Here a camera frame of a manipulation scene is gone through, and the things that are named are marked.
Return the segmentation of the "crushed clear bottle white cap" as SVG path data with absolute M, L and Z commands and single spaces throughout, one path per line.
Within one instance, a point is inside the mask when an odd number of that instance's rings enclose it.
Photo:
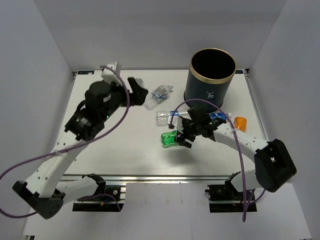
M 141 87 L 144 88 L 144 81 L 141 78 L 135 78 L 135 82 Z

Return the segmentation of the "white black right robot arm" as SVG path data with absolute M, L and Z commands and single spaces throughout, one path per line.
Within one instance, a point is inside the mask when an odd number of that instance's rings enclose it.
M 197 136 L 210 139 L 238 151 L 254 163 L 253 170 L 234 173 L 226 181 L 226 195 L 236 200 L 244 190 L 265 189 L 276 192 L 290 180 L 297 168 L 285 144 L 274 139 L 267 141 L 234 129 L 222 118 L 210 118 L 202 108 L 191 108 L 189 118 L 174 116 L 171 124 L 177 130 L 175 142 L 180 146 L 192 147 Z

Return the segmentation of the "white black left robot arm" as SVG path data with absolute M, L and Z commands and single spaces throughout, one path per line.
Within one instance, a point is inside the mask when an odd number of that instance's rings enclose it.
M 68 202 L 99 200 L 105 196 L 106 182 L 94 173 L 67 183 L 60 180 L 118 108 L 144 104 L 148 90 L 142 79 L 129 77 L 127 80 L 132 89 L 129 93 L 114 81 L 92 83 L 66 123 L 52 155 L 47 156 L 30 177 L 13 185 L 12 189 L 44 219 L 52 218 Z

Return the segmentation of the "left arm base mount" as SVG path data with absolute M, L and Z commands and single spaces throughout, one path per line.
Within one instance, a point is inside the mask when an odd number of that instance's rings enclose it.
M 96 197 L 86 200 L 75 200 L 72 205 L 73 212 L 117 213 L 124 206 L 126 196 L 125 185 L 106 185 L 104 190 Z

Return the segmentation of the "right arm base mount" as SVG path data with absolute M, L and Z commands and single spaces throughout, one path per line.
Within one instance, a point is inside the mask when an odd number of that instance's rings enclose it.
M 204 192 L 208 196 L 210 213 L 242 213 L 242 192 L 230 192 L 224 184 L 208 185 Z

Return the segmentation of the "orange plastic bottle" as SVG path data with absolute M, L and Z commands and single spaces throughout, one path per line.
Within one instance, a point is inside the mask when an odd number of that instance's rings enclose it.
M 234 118 L 234 127 L 241 132 L 245 132 L 247 128 L 247 119 L 242 116 L 237 116 Z

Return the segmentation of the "green plastic soda bottle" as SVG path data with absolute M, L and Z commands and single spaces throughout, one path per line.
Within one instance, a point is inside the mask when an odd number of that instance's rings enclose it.
M 176 142 L 176 138 L 179 137 L 180 135 L 181 133 L 178 132 L 177 130 L 162 133 L 160 136 L 162 146 L 164 148 L 179 146 L 180 144 Z

